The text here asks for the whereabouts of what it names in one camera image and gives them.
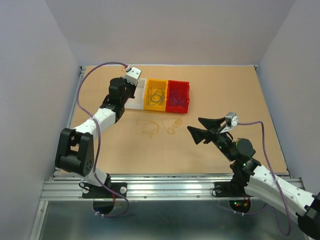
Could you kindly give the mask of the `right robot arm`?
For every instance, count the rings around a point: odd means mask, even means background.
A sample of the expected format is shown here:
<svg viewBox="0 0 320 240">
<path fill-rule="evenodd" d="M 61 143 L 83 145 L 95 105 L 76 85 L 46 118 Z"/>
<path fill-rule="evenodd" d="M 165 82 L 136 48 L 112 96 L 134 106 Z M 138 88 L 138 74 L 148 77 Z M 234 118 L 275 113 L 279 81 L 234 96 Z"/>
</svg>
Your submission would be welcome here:
<svg viewBox="0 0 320 240">
<path fill-rule="evenodd" d="M 271 164 L 262 165 L 249 139 L 233 139 L 230 131 L 240 125 L 236 113 L 218 119 L 198 118 L 204 129 L 188 126 L 195 144 L 213 143 L 230 161 L 230 181 L 220 181 L 211 190 L 216 198 L 255 197 L 284 213 L 288 223 L 314 240 L 320 238 L 320 195 L 305 191 L 277 176 Z"/>
</svg>

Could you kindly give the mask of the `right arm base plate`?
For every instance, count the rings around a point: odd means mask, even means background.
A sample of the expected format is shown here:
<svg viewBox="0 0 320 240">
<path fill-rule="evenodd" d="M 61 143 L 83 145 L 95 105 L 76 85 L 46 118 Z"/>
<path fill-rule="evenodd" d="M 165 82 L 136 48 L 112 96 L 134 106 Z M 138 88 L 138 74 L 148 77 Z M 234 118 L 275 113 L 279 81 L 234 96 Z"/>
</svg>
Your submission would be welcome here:
<svg viewBox="0 0 320 240">
<path fill-rule="evenodd" d="M 217 181 L 214 183 L 211 194 L 216 198 L 241 198 L 249 196 L 243 185 L 231 181 Z"/>
</svg>

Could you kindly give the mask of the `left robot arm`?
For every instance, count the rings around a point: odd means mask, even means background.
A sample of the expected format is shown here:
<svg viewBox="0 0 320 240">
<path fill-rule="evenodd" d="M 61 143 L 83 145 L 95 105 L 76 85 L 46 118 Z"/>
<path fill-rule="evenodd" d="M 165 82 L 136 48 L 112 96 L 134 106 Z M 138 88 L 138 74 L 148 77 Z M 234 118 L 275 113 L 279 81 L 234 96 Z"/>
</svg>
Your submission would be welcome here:
<svg viewBox="0 0 320 240">
<path fill-rule="evenodd" d="M 111 193 L 111 177 L 97 168 L 97 156 L 101 147 L 101 133 L 119 121 L 125 112 L 128 99 L 135 97 L 136 83 L 124 77 L 110 80 L 108 94 L 94 115 L 75 128 L 60 132 L 55 166 L 75 173 L 94 186 L 100 197 Z"/>
</svg>

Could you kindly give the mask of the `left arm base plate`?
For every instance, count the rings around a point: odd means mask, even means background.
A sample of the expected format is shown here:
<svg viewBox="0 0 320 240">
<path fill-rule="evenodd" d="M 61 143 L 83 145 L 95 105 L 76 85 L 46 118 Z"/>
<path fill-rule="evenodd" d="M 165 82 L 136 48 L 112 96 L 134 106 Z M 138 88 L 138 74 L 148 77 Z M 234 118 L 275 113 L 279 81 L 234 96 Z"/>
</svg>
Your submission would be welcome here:
<svg viewBox="0 0 320 240">
<path fill-rule="evenodd" d="M 127 183 L 126 182 L 112 182 L 110 189 L 119 195 L 127 196 Z M 80 182 L 79 187 L 82 189 L 83 199 L 111 199 L 117 198 L 117 195 L 109 192 L 104 187 L 91 185 L 87 182 Z"/>
</svg>

